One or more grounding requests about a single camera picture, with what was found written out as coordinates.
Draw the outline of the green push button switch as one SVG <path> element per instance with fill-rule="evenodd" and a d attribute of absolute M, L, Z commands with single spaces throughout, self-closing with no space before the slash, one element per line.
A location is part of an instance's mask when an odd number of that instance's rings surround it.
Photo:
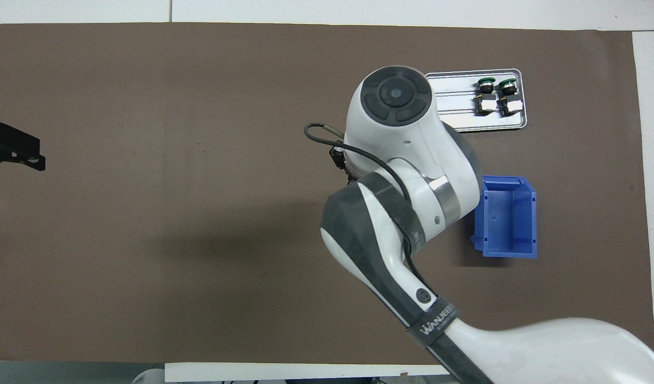
<path fill-rule="evenodd" d="M 495 78 L 487 76 L 477 82 L 478 92 L 474 97 L 474 109 L 478 116 L 487 116 L 497 111 L 499 102 L 495 94 Z"/>
<path fill-rule="evenodd" d="M 519 93 L 516 78 L 508 78 L 499 83 L 499 109 L 504 117 L 523 110 L 523 97 Z"/>

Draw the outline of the brown table mat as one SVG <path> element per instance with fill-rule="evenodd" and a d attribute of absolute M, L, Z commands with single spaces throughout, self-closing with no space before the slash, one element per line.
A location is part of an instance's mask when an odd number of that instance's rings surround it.
<path fill-rule="evenodd" d="M 414 263 L 483 330 L 607 321 L 654 344 L 630 32 L 115 23 L 0 25 L 0 360 L 432 364 L 320 238 L 344 129 L 383 66 L 516 68 L 527 126 L 467 134 L 538 202 L 538 257 L 485 258 L 473 216 Z"/>

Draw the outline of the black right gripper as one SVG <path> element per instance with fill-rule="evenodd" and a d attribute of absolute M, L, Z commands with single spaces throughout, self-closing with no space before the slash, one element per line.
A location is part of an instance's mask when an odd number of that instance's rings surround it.
<path fill-rule="evenodd" d="M 345 151 L 346 150 L 341 147 L 331 147 L 329 150 L 329 155 L 330 158 L 333 160 L 334 165 L 336 165 L 336 167 L 339 170 L 342 170 L 346 174 L 347 183 L 351 184 L 352 182 L 356 182 L 356 180 L 358 180 L 358 177 L 355 177 L 347 167 Z"/>

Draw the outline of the blue plastic storage bin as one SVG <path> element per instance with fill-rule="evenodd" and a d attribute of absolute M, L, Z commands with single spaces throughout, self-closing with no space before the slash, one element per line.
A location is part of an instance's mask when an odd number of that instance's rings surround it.
<path fill-rule="evenodd" d="M 471 242 L 486 258 L 538 257 L 538 199 L 527 178 L 485 175 Z"/>

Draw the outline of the silver metal tray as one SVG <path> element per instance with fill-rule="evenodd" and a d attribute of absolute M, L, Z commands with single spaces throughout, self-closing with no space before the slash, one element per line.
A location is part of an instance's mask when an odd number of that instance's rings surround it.
<path fill-rule="evenodd" d="M 513 116 L 502 116 L 497 111 L 487 116 L 478 116 L 474 109 L 474 97 L 478 92 L 479 79 L 492 76 L 495 80 L 495 94 L 499 102 L 499 83 L 508 78 L 516 78 L 519 93 L 522 95 L 523 110 Z M 461 133 L 517 130 L 526 126 L 527 112 L 523 95 L 522 72 L 516 68 L 483 69 L 455 72 L 427 73 L 437 100 L 440 120 Z"/>

